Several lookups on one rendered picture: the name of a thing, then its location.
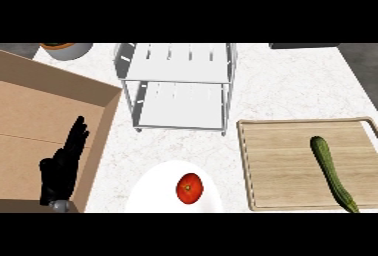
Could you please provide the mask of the red tomato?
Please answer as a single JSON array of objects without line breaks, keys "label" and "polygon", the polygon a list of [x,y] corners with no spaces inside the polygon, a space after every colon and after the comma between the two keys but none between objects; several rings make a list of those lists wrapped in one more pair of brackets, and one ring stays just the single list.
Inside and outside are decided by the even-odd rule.
[{"label": "red tomato", "polygon": [[204,192],[204,185],[199,176],[195,173],[187,173],[182,176],[177,186],[176,195],[185,204],[193,204]]}]

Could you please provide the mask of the open brown wooden drawer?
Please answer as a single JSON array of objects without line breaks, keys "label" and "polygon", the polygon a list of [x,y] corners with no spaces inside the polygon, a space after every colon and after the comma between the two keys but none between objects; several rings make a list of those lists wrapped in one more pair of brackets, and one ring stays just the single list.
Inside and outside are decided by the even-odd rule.
[{"label": "open brown wooden drawer", "polygon": [[40,160],[63,146],[78,117],[90,131],[69,210],[86,210],[121,89],[0,50],[0,213],[40,205]]}]

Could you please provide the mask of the white plate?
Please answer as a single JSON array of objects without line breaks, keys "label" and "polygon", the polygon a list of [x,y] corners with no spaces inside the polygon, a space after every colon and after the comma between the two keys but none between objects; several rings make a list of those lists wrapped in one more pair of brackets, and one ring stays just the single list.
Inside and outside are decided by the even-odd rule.
[{"label": "white plate", "polygon": [[[204,192],[198,201],[185,204],[176,188],[187,173],[199,176]],[[154,166],[142,176],[131,190],[125,211],[130,213],[193,213],[221,212],[219,190],[205,171],[192,163],[171,160]]]}]

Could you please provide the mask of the dark grey flat appliance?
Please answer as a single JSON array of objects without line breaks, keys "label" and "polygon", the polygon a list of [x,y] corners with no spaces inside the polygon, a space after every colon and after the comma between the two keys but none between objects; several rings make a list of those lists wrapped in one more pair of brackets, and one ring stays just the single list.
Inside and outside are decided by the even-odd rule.
[{"label": "dark grey flat appliance", "polygon": [[269,43],[270,49],[307,49],[337,47],[341,43]]}]

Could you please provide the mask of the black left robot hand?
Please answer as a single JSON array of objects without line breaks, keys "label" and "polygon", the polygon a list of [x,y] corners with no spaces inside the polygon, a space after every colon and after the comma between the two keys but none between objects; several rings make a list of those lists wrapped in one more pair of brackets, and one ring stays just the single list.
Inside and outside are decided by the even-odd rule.
[{"label": "black left robot hand", "polygon": [[63,147],[56,150],[52,158],[44,158],[40,161],[40,204],[43,206],[49,206],[58,200],[69,200],[77,181],[78,162],[89,134],[84,117],[78,116],[68,133]]}]

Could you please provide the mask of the grey pot with orange rim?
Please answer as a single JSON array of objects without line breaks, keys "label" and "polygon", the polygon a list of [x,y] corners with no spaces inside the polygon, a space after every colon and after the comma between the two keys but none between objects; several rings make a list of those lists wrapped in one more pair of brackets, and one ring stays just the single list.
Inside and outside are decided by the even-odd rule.
[{"label": "grey pot with orange rim", "polygon": [[59,61],[80,58],[92,49],[92,43],[63,43],[58,45],[40,44],[49,55]]}]

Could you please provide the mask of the pale wooden tray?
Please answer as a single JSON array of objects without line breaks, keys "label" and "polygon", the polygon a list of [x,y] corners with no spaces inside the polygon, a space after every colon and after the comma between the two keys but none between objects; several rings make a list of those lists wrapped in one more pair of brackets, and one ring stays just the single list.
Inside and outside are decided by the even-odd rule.
[{"label": "pale wooden tray", "polygon": [[369,117],[236,123],[250,209],[337,210],[310,148],[325,139],[357,207],[378,210],[378,126]]}]

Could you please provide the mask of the long green squash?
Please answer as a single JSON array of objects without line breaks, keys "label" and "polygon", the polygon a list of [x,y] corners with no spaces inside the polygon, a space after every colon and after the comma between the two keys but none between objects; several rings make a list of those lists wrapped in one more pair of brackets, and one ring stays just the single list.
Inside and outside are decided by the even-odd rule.
[{"label": "long green squash", "polygon": [[357,204],[338,178],[328,142],[320,136],[310,138],[310,149],[325,176],[332,197],[340,207],[348,213],[359,213]]}]

